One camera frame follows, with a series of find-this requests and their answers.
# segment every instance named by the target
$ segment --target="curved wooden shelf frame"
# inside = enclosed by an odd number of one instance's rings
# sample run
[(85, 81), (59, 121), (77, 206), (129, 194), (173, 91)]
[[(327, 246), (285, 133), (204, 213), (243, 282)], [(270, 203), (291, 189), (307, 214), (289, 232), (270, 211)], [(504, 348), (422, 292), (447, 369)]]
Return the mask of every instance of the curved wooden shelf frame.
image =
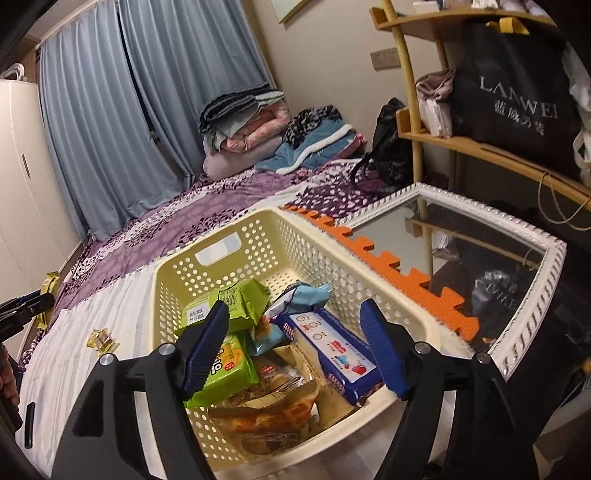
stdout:
[[(510, 152), (493, 147), (488, 144), (478, 143), (466, 137), (441, 138), (432, 137), (430, 133), (422, 131), (413, 133), (410, 125), (410, 115), (407, 108), (399, 110), (396, 114), (398, 122), (398, 135), (400, 138), (414, 140), (421, 143), (437, 145), (438, 147), (448, 148), (455, 152), (463, 153), (471, 157), (478, 158), (490, 163), (494, 163), (507, 170), (514, 171), (519, 175), (539, 182), (543, 178), (543, 184), (551, 187), (557, 193), (571, 199), (581, 205), (591, 196), (591, 190), (582, 183), (574, 181), (560, 173), (544, 169), (544, 167), (520, 158)], [(591, 202), (586, 205), (587, 210), (591, 210)]]
[(381, 8), (370, 10), (376, 30), (391, 32), (393, 27), (400, 27), (402, 33), (412, 37), (430, 41), (456, 41), (460, 38), (461, 24), (470, 18), (489, 18), (494, 20), (500, 17), (517, 17), (522, 20), (534, 21), (540, 27), (553, 36), (559, 36), (560, 32), (556, 24), (547, 17), (538, 17), (523, 12), (507, 12), (498, 9), (473, 9), (458, 8), (453, 10), (441, 10), (440, 12), (409, 15), (407, 17), (395, 17), (388, 20), (387, 12)]

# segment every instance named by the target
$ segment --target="pillow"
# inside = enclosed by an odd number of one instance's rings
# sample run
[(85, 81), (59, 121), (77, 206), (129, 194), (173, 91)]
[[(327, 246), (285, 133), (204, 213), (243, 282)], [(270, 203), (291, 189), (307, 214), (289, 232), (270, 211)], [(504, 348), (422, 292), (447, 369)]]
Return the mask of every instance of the pillow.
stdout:
[(203, 171), (214, 181), (232, 177), (261, 160), (275, 156), (281, 142), (281, 135), (276, 135), (244, 153), (222, 150), (207, 154), (203, 162)]

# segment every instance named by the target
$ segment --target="black handbag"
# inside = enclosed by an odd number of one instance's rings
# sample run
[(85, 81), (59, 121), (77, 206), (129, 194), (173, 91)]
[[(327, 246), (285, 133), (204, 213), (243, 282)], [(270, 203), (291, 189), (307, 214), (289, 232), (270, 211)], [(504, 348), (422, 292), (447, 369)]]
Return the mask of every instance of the black handbag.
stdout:
[(564, 42), (537, 33), (501, 33), (467, 22), (449, 97), (455, 135), (503, 148), (579, 179), (573, 141), (581, 129), (569, 92)]
[[(366, 153), (351, 171), (354, 188), (365, 193), (390, 195), (413, 182), (413, 145), (410, 140), (398, 138), (396, 112), (404, 108), (397, 98), (392, 98), (382, 107), (377, 120), (372, 142), (372, 151)], [(368, 190), (357, 184), (357, 174), (363, 169), (375, 169), (386, 186)]]

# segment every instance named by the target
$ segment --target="wall socket panel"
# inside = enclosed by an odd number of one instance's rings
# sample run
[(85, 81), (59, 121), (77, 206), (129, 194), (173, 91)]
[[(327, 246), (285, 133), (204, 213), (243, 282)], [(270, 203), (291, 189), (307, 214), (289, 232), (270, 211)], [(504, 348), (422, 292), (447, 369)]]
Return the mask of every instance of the wall socket panel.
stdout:
[(373, 51), (369, 56), (376, 72), (378, 70), (396, 69), (400, 67), (400, 57), (398, 56), (398, 50), (396, 47)]

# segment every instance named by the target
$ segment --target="human hand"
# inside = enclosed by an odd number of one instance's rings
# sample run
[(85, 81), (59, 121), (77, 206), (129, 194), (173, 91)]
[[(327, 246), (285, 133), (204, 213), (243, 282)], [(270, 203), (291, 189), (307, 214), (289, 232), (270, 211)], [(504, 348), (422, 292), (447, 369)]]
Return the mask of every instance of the human hand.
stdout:
[(17, 392), (17, 379), (14, 378), (12, 367), (8, 361), (8, 350), (4, 345), (2, 346), (2, 357), (4, 359), (4, 366), (0, 370), (0, 390), (7, 399), (18, 407), (21, 398)]

